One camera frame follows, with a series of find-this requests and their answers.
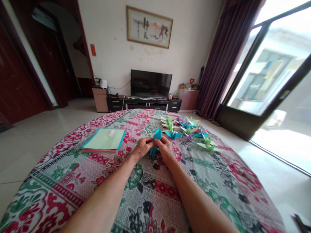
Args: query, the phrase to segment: hand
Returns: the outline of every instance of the hand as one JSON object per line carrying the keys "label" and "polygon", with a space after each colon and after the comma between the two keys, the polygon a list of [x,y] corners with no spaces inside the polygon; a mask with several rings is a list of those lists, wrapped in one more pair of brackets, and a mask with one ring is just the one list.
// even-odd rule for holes
{"label": "hand", "polygon": [[146,137],[138,140],[135,149],[131,153],[133,156],[136,156],[137,161],[141,160],[141,158],[144,157],[145,154],[147,154],[147,152],[156,145],[154,142],[152,142],[152,139],[153,138],[151,137]]}
{"label": "hand", "polygon": [[158,145],[162,160],[166,165],[172,161],[176,161],[172,144],[166,137],[162,136],[161,140],[155,139],[155,143]]}

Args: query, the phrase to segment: table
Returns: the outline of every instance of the table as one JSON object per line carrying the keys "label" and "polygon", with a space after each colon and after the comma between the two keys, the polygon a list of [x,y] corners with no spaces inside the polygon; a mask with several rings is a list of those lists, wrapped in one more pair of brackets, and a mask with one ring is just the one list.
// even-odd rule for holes
{"label": "table", "polygon": [[[173,113],[132,109],[99,117],[65,136],[25,179],[0,223],[1,232],[57,232],[128,157],[139,138],[152,136]],[[126,128],[118,152],[83,153],[97,128]],[[215,136],[220,152],[172,140],[176,160],[241,232],[285,232],[257,176]],[[146,155],[126,184],[111,232],[191,231],[172,176],[157,151]]]}

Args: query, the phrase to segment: red paper sign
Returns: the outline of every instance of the red paper sign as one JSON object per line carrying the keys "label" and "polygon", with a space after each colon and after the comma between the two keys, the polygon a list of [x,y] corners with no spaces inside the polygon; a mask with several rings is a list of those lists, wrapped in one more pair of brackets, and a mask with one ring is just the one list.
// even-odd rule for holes
{"label": "red paper sign", "polygon": [[91,46],[92,55],[96,57],[95,45],[90,44],[90,46]]}

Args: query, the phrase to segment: television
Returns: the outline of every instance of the television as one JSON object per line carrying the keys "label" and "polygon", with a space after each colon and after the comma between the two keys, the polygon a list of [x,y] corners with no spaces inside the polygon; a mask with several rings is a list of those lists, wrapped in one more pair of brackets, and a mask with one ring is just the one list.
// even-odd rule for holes
{"label": "television", "polygon": [[131,70],[131,96],[167,98],[171,74]]}

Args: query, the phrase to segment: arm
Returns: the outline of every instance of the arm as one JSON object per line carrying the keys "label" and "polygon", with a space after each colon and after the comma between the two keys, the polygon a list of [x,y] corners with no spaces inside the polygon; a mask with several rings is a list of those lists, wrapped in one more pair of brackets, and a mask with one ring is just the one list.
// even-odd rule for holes
{"label": "arm", "polygon": [[170,141],[162,136],[155,139],[162,160],[173,175],[174,182],[186,210],[193,232],[236,232],[239,231],[218,208],[212,199],[187,175],[175,160]]}
{"label": "arm", "polygon": [[154,146],[152,138],[140,139],[131,155],[83,203],[60,233],[110,232],[133,168]]}

